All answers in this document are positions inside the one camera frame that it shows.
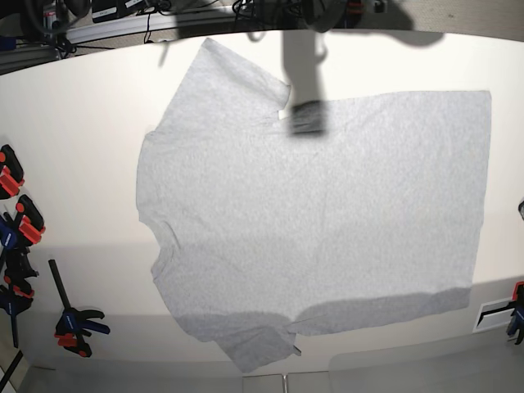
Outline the orange black clamp upper left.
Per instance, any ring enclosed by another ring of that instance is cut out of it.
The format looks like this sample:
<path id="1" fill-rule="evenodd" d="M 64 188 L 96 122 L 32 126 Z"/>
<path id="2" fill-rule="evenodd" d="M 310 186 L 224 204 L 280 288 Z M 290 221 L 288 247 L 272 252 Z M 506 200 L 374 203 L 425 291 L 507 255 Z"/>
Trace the orange black clamp upper left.
<path id="1" fill-rule="evenodd" d="M 24 170 L 9 144 L 1 147 L 1 199 L 7 200 L 19 194 L 24 184 Z"/>

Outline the orange black clamp lower left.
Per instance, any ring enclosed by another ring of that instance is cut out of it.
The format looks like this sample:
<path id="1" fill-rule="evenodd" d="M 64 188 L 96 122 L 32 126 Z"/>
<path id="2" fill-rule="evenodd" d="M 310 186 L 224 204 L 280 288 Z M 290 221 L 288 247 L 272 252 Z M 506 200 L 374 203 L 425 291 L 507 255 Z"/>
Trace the orange black clamp lower left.
<path id="1" fill-rule="evenodd" d="M 21 195 L 16 203 L 15 225 L 20 234 L 20 244 L 23 246 L 38 244 L 45 233 L 43 216 L 26 194 Z"/>

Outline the white label plate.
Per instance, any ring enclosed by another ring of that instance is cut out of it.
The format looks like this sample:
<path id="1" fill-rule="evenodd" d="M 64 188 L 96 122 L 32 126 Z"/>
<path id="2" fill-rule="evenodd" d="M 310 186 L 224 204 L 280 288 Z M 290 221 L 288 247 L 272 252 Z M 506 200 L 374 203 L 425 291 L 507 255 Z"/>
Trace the white label plate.
<path id="1" fill-rule="evenodd" d="M 513 310 L 513 301 L 510 298 L 481 304 L 472 332 L 507 327 L 512 319 Z"/>

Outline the grey T-shirt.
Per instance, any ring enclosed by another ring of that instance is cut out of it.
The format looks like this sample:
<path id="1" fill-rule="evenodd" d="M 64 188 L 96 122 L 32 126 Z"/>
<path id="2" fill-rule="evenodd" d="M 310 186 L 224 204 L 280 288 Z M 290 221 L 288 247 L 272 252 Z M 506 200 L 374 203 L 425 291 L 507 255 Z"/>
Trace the grey T-shirt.
<path id="1" fill-rule="evenodd" d="M 244 373 L 297 336 L 468 306 L 490 151 L 487 91 L 313 102 L 212 39 L 138 159 L 151 274 L 177 324 Z"/>

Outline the blue clamp right edge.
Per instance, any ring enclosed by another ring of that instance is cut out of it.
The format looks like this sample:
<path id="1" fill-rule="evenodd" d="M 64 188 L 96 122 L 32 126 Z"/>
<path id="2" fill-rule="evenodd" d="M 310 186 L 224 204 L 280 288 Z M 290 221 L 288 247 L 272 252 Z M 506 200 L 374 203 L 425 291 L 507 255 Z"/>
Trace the blue clamp right edge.
<path id="1" fill-rule="evenodd" d="M 508 337 L 516 337 L 515 345 L 519 346 L 523 343 L 523 324 L 524 324 L 524 309 L 523 309 L 523 282 L 518 282 L 513 292 L 513 312 L 511 314 L 511 322 L 508 325 L 506 334 Z"/>

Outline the orange black clamp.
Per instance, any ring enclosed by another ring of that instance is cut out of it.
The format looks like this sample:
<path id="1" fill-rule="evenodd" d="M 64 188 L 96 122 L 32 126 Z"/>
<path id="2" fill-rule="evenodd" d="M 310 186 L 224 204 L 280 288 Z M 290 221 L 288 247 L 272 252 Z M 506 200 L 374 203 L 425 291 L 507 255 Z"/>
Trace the orange black clamp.
<path id="1" fill-rule="evenodd" d="M 9 144 L 1 147 L 1 199 L 7 200 L 19 194 L 24 184 L 24 170 Z"/>
<path id="2" fill-rule="evenodd" d="M 45 233 L 43 216 L 26 194 L 21 195 L 16 203 L 15 225 L 20 234 L 20 244 L 23 246 L 38 244 Z"/>

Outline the blue bar clamp on table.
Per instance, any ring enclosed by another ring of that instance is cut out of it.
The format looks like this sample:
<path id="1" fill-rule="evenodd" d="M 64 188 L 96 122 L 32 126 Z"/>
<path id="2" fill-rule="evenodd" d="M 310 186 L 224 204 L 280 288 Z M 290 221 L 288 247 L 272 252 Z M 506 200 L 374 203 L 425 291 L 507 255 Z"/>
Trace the blue bar clamp on table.
<path id="1" fill-rule="evenodd" d="M 74 308 L 70 304 L 66 294 L 66 289 L 61 280 L 56 261 L 49 260 L 48 264 L 64 308 L 61 317 L 56 323 L 54 332 L 57 344 L 63 349 L 79 355 L 82 358 L 89 358 L 93 353 L 85 338 L 90 337 L 92 332 L 98 332 L 104 335 L 111 333 L 111 329 L 107 325 L 96 322 L 96 319 L 103 320 L 106 316 L 100 310 L 78 310 Z"/>

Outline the aluminium frame rail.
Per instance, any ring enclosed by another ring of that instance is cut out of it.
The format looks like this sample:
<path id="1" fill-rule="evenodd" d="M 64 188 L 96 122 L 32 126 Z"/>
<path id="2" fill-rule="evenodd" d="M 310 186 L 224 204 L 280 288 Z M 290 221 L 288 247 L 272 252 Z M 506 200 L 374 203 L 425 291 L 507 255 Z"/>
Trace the aluminium frame rail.
<path id="1" fill-rule="evenodd" d="M 75 46 L 87 47 L 90 43 L 109 38 L 157 30 L 185 29 L 199 25 L 220 25 L 229 23 L 233 19 L 230 6 L 202 8 L 168 16 L 155 13 L 151 16 L 130 16 L 74 28 L 67 33 L 67 38 Z M 1 52 L 1 73 L 4 75 L 59 59 L 59 52 L 53 47 L 22 45 L 17 49 Z"/>

